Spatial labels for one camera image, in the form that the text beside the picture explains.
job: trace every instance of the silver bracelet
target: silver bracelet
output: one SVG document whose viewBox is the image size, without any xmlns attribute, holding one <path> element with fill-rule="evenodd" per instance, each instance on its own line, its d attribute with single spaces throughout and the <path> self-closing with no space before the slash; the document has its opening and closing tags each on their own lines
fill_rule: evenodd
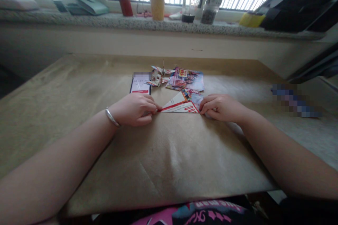
<svg viewBox="0 0 338 225">
<path fill-rule="evenodd" d="M 118 128 L 121 127 L 121 125 L 119 123 L 117 123 L 117 121 L 114 119 L 114 117 L 111 115 L 111 113 L 108 110 L 108 107 L 106 108 L 106 115 L 108 116 L 108 118 L 111 120 L 111 122 L 114 123 L 115 126 L 117 126 Z"/>
</svg>

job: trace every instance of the hand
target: hand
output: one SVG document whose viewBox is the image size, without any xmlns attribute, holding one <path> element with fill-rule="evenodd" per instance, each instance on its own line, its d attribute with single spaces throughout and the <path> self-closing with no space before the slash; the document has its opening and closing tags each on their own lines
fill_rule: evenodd
<svg viewBox="0 0 338 225">
<path fill-rule="evenodd" d="M 245 119 L 248 111 L 247 107 L 225 94 L 211 94 L 205 97 L 200 105 L 200 114 L 207 113 L 216 120 L 237 124 Z"/>
<path fill-rule="evenodd" d="M 122 126 L 143 126 L 151 122 L 151 116 L 162 107 L 154 102 L 152 96 L 130 93 L 109 107 L 114 119 Z"/>
</svg>

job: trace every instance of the green object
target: green object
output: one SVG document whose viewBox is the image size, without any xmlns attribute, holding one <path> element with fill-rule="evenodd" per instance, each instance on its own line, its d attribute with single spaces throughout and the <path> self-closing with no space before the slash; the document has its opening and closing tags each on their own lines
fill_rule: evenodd
<svg viewBox="0 0 338 225">
<path fill-rule="evenodd" d="M 87 15 L 91 16 L 92 14 L 80 7 L 78 4 L 67 4 L 67 10 L 75 16 L 78 15 Z"/>
<path fill-rule="evenodd" d="M 77 4 L 88 11 L 91 15 L 97 16 L 109 12 L 109 9 L 104 4 L 96 0 L 76 0 Z"/>
</svg>

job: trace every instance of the wooden table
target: wooden table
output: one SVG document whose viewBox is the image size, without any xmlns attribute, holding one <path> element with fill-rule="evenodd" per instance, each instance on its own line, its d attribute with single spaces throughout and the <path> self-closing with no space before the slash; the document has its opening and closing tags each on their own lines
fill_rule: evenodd
<svg viewBox="0 0 338 225">
<path fill-rule="evenodd" d="M 129 93 L 134 71 L 162 58 L 67 55 L 0 101 L 0 177 Z M 285 81 L 257 60 L 165 58 L 203 71 L 205 95 L 227 93 L 275 123 L 336 169 L 337 120 L 295 118 L 273 105 Z M 177 91 L 152 89 L 160 105 Z M 67 216 L 151 207 L 276 189 L 231 123 L 199 114 L 159 113 L 145 127 L 123 127 L 66 204 Z"/>
</svg>

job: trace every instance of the granite window sill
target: granite window sill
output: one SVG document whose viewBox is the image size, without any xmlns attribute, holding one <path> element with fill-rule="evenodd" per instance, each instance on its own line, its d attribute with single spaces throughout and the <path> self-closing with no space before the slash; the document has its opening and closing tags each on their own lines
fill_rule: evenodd
<svg viewBox="0 0 338 225">
<path fill-rule="evenodd" d="M 152 18 L 123 17 L 122 14 L 114 13 L 101 16 L 72 16 L 70 13 L 46 10 L 31 12 L 0 10 L 0 21 L 295 40 L 319 40 L 325 36 L 325 33 L 309 31 L 299 33 L 272 32 L 265 31 L 263 28 L 249 28 L 219 21 L 215 21 L 213 25 L 201 24 L 199 20 L 195 20 L 193 24 L 169 19 L 153 21 Z"/>
</svg>

